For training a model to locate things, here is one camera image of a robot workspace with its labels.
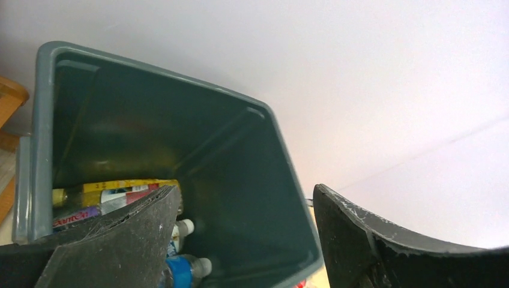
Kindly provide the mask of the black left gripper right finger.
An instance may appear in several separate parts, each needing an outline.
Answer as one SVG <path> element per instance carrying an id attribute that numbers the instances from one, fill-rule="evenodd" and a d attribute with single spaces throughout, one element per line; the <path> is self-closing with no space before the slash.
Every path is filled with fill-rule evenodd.
<path id="1" fill-rule="evenodd" d="M 507 287 L 508 248 L 442 241 L 386 220 L 324 184 L 313 207 L 331 287 Z"/>

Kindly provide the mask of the white cap clear water bottle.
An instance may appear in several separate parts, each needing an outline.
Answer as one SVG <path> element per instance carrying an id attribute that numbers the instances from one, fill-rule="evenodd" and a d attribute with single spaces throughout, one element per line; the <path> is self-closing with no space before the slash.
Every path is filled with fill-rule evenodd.
<path id="1" fill-rule="evenodd" d="M 167 257 L 177 255 L 184 245 L 185 238 L 193 232 L 194 222 L 190 219 L 177 221 L 173 227 L 170 243 L 167 246 Z"/>

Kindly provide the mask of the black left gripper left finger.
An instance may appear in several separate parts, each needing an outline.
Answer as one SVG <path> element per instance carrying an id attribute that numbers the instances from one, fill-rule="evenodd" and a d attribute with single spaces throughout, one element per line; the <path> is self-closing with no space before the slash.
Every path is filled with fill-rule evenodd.
<path id="1" fill-rule="evenodd" d="M 25 245 L 1 247 L 2 287 L 157 287 L 181 193 L 164 186 Z"/>

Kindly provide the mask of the yellow honey pomelo bottle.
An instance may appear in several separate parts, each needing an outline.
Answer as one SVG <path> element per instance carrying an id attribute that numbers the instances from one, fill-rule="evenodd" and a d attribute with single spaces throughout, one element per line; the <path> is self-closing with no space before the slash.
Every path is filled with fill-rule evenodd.
<path id="1" fill-rule="evenodd" d="M 132 193 L 152 191 L 164 185 L 176 185 L 175 179 L 132 179 L 95 182 L 52 190 L 52 206 L 58 208 L 85 208 Z"/>

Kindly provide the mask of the blue label water bottle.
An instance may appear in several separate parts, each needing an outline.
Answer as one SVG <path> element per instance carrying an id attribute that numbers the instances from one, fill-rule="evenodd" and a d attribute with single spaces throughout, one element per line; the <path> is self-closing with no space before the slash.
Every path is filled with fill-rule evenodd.
<path id="1" fill-rule="evenodd" d="M 189 254 L 167 257 L 158 287 L 191 288 L 212 272 L 208 258 L 197 258 Z"/>

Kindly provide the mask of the lake picture red label bottle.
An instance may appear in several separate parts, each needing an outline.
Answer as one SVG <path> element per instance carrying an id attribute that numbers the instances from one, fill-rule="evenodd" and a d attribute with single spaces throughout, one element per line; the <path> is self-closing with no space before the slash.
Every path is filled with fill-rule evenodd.
<path id="1" fill-rule="evenodd" d="M 108 214 L 123 208 L 159 188 L 159 184 L 144 184 L 132 187 L 103 190 L 100 194 L 100 212 Z"/>

